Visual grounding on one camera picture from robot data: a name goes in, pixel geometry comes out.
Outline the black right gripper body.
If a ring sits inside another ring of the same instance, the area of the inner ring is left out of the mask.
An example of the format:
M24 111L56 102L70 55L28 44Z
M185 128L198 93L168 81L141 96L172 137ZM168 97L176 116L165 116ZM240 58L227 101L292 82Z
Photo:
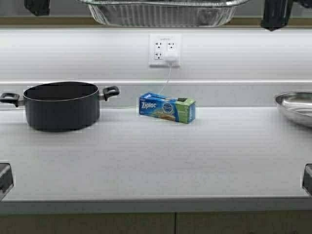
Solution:
M265 0L261 27L269 31L288 25L293 7L293 0Z

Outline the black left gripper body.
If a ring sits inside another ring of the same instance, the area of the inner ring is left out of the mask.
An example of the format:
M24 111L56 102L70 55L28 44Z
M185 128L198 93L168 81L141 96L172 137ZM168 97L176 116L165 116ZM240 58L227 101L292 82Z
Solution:
M24 0L24 7L35 16L50 15L50 0Z

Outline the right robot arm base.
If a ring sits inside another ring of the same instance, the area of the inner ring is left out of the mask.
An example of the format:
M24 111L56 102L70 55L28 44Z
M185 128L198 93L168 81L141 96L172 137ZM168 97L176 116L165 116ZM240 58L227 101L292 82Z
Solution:
M302 179L302 188L309 194L312 195L312 165L306 164L304 168L304 174Z

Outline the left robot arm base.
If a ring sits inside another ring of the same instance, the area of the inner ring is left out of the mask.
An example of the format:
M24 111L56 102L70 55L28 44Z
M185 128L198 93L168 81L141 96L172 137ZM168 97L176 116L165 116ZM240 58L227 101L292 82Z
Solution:
M9 163L0 164L0 200L14 187L12 168Z

